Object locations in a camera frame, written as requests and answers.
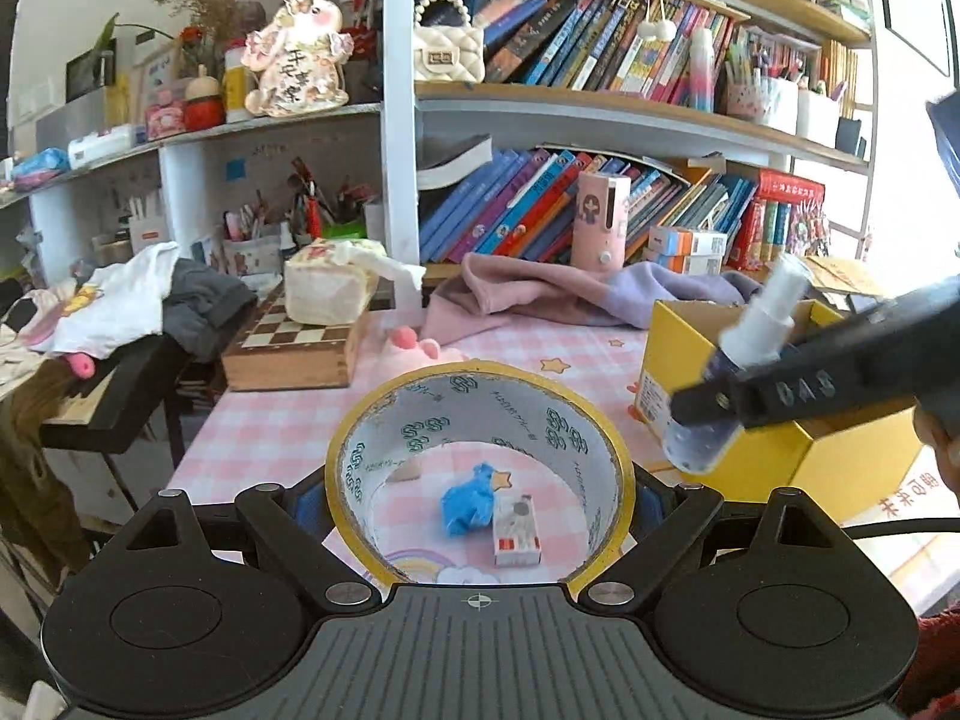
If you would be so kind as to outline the beige foam block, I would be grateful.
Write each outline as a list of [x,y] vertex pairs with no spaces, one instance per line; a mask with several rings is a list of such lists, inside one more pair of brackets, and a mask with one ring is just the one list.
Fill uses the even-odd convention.
[[404,483],[404,481],[413,481],[421,476],[421,461],[418,458],[410,458],[404,461],[402,465],[397,466],[389,476],[391,483]]

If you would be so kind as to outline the yellow tape roll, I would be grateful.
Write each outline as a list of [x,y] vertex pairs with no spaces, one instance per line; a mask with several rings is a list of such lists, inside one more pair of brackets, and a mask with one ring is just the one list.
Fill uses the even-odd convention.
[[501,362],[446,362],[381,383],[353,406],[327,447],[325,500],[353,556],[382,587],[407,576],[382,554],[371,512],[379,489],[431,450],[477,445],[482,460],[441,494],[436,512],[459,533],[494,531],[512,564],[544,549],[539,512],[493,452],[537,461],[586,519],[586,555],[562,582],[579,595],[612,567],[635,513],[635,465],[612,421],[559,383]]

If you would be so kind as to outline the small spray bottle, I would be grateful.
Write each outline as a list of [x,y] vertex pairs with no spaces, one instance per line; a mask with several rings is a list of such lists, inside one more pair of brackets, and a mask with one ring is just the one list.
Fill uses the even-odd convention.
[[794,309],[809,281],[811,272],[802,260],[782,254],[736,323],[719,333],[701,379],[672,394],[662,447],[677,470],[706,475],[719,465],[742,427],[731,385],[740,374],[781,358],[794,330]]

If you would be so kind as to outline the tissue pack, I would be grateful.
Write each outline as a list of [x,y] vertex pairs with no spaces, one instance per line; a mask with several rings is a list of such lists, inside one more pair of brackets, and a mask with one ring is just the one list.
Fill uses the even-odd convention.
[[285,262],[283,294],[293,322],[350,325],[368,309],[381,280],[420,289],[427,269],[387,255],[368,239],[316,239]]

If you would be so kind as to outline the white quilted handbag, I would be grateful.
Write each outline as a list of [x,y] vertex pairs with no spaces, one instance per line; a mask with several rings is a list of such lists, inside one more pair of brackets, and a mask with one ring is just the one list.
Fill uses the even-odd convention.
[[[434,5],[454,8],[455,25],[423,25]],[[413,10],[413,79],[421,83],[482,83],[485,80],[483,29],[472,23],[462,0],[416,0]]]

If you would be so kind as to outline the white bookshelf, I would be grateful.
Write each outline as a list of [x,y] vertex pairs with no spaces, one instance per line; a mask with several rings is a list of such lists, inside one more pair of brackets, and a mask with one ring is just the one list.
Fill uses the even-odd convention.
[[[16,0],[10,86],[3,109],[10,143],[29,151],[43,101],[64,99],[68,60],[91,47],[107,18],[155,21],[171,18],[148,0]],[[731,160],[789,172],[812,164],[835,174],[867,176],[866,160],[766,125],[704,114],[658,101],[592,91],[534,89],[517,85],[412,85],[397,91],[397,47],[384,52],[387,78],[375,103],[353,103],[334,112],[291,121],[254,119],[213,130],[184,133],[142,145],[62,176],[23,202],[41,234],[44,277],[59,281],[76,259],[88,255],[96,190],[128,164],[148,163],[160,177],[169,239],[189,254],[212,236],[228,206],[260,193],[277,192],[290,158],[304,156],[327,185],[345,177],[379,188],[386,215],[387,249],[398,260],[415,257],[415,179],[418,151],[443,140],[488,133],[498,148],[565,145],[651,158],[686,158],[720,151]]]

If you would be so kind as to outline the orange white medicine boxes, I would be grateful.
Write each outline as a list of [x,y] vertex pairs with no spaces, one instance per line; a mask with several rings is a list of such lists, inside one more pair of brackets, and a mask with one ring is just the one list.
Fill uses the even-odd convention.
[[674,273],[703,277],[721,273],[726,250],[726,232],[656,226],[647,239],[643,259]]

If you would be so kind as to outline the blue wrapper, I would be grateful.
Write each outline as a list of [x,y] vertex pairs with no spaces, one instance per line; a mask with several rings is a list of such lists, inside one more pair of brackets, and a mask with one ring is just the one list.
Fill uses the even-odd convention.
[[462,536],[488,528],[493,520],[493,475],[488,463],[472,470],[466,483],[449,488],[441,497],[441,520],[448,536]]

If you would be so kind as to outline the pink purple cloth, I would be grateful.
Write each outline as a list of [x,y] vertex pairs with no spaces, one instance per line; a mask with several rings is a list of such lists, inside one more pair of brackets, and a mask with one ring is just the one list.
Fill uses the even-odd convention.
[[505,327],[517,316],[583,327],[651,327],[659,301],[745,304],[761,288],[742,273],[682,275],[651,262],[612,273],[470,254],[430,296],[425,337],[448,346]]

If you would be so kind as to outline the yellow cardboard box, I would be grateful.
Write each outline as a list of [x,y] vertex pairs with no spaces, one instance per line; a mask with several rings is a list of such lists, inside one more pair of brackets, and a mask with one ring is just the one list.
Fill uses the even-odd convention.
[[[670,397],[701,382],[724,330],[743,310],[712,302],[664,302],[652,309],[635,410],[658,439],[670,422]],[[921,444],[913,405],[887,401],[836,408],[841,387],[825,372],[804,369],[779,385],[750,387],[737,403],[747,421],[718,465],[686,481],[726,499],[763,502],[776,488],[797,488],[820,509],[846,522],[895,493]]]

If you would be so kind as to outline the pink plush paw toy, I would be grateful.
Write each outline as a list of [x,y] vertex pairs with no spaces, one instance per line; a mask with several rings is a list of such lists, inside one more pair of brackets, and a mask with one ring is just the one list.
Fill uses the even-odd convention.
[[423,367],[466,360],[467,356],[460,349],[441,346],[432,338],[420,338],[412,327],[402,325],[387,333],[381,355],[374,365],[374,382],[389,382]]

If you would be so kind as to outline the pile of clothes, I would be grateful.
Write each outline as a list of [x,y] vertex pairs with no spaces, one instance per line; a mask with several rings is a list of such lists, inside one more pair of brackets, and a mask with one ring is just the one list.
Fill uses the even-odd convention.
[[105,361],[166,335],[200,362],[213,361],[256,305],[236,277],[184,259],[161,242],[125,263],[98,268],[2,302],[2,535],[57,587],[89,562],[68,486],[41,449],[41,424],[80,382],[75,362]]

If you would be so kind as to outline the pink cylindrical device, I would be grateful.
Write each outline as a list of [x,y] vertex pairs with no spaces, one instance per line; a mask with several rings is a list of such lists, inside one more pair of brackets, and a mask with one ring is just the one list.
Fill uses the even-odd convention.
[[628,176],[581,174],[574,207],[569,263],[579,270],[612,273],[625,261]]

